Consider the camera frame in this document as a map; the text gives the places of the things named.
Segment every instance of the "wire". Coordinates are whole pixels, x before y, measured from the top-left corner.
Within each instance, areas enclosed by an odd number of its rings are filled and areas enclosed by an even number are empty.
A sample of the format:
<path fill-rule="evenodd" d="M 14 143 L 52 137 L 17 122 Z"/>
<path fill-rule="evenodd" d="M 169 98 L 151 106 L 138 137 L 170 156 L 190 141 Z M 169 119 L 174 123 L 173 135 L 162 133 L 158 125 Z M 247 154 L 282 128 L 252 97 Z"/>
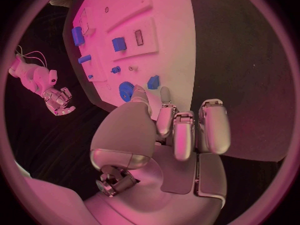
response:
<path fill-rule="evenodd" d="M 45 68 L 48 68 L 47 60 L 46 60 L 46 58 L 45 58 L 45 56 L 44 56 L 44 54 L 43 54 L 42 52 L 40 52 L 40 51 L 31 51 L 31 52 L 29 52 L 29 53 L 23 54 L 23 49 L 22 49 L 22 47 L 21 47 L 20 45 L 18 45 L 18 47 L 20 47 L 21 53 L 19 53 L 17 50 L 15 50 L 15 51 L 16 51 L 19 55 L 21 55 L 21 56 L 24 57 L 24 58 L 28 58 L 28 59 L 38 59 L 38 60 L 42 63 L 42 65 L 43 65 Z M 33 54 L 33 53 L 39 53 L 39 54 L 41 54 L 42 57 L 43 57 L 43 59 L 44 59 L 44 61 L 45 61 L 45 63 L 43 63 L 43 61 L 42 61 L 41 59 L 39 59 L 38 57 L 35 57 L 35 56 L 27 56 L 27 55 Z"/>

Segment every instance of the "white robotic arm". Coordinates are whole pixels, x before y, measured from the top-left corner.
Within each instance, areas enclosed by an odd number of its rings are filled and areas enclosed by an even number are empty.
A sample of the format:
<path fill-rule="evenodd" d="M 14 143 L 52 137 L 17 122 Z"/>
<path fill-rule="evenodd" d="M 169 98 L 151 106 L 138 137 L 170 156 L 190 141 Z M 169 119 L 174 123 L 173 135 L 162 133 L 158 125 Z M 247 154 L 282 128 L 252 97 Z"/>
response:
<path fill-rule="evenodd" d="M 26 63 L 23 57 L 17 54 L 8 72 L 13 77 L 20 78 L 25 88 L 44 98 L 47 108 L 54 115 L 65 115 L 75 110 L 74 106 L 67 107 L 72 98 L 70 91 L 66 87 L 60 91 L 54 88 L 58 79 L 56 70 Z"/>

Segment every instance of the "blue gear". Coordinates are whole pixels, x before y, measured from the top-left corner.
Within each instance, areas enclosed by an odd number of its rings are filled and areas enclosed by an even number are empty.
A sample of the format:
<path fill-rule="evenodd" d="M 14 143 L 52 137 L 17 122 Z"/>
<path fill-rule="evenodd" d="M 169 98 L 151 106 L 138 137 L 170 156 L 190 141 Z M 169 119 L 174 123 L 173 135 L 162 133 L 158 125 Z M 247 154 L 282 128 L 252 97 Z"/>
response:
<path fill-rule="evenodd" d="M 131 97 L 134 94 L 134 88 L 135 86 L 128 81 L 124 81 L 120 84 L 120 96 L 125 102 L 129 102 L 131 100 Z"/>

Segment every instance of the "dark floor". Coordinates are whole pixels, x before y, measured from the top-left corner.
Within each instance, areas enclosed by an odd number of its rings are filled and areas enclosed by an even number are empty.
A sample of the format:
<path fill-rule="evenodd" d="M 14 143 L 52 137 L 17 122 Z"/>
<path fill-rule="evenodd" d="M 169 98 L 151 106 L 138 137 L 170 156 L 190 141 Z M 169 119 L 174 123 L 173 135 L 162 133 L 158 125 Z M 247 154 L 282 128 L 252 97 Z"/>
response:
<path fill-rule="evenodd" d="M 89 158 L 90 143 L 108 113 L 89 102 L 72 70 L 62 39 L 67 12 L 67 8 L 47 5 L 34 20 L 20 45 L 26 53 L 34 50 L 44 53 L 49 69 L 58 72 L 57 87 L 69 88 L 76 110 L 66 116 L 55 117 L 47 110 L 40 97 L 22 87 L 19 80 L 8 76 L 5 116 L 10 143 L 19 164 L 32 177 L 70 188 L 85 200 L 98 191 L 95 184 L 98 173 Z M 203 29 L 197 27 L 200 24 L 202 23 L 196 23 L 197 31 Z M 209 40 L 204 40 L 199 34 L 202 33 L 197 34 L 197 41 L 200 41 L 201 46 L 215 44 L 209 44 Z M 199 56 L 197 59 L 199 61 L 204 57 Z M 220 84 L 210 85 L 216 91 Z M 222 156 L 222 161 L 228 192 L 226 205 L 215 223 L 217 225 L 227 224 L 249 208 L 266 190 L 279 169 L 276 162 L 229 156 Z"/>

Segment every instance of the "black background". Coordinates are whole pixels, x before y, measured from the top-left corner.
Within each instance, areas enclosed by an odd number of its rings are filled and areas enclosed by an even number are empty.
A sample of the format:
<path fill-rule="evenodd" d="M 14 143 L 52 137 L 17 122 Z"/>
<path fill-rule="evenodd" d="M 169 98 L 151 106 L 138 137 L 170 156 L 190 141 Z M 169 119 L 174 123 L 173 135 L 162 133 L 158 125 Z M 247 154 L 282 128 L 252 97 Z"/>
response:
<path fill-rule="evenodd" d="M 17 7 L 21 0 L 1 0 L 1 26 L 10 16 L 11 12 Z M 299 1 L 298 0 L 274 0 L 279 5 L 282 14 L 284 14 L 290 21 L 294 28 L 296 36 L 300 35 L 300 21 L 299 21 Z M 0 179 L 2 211 L 1 219 L 9 221 L 9 224 L 16 224 L 22 221 L 25 224 L 35 224 L 32 219 L 26 214 L 22 207 L 18 204 L 10 189 L 5 184 L 3 177 Z M 300 178 L 298 177 L 284 198 L 283 202 L 275 210 L 275 212 L 264 222 L 264 224 L 294 224 L 298 217 L 298 201 L 300 200 Z"/>

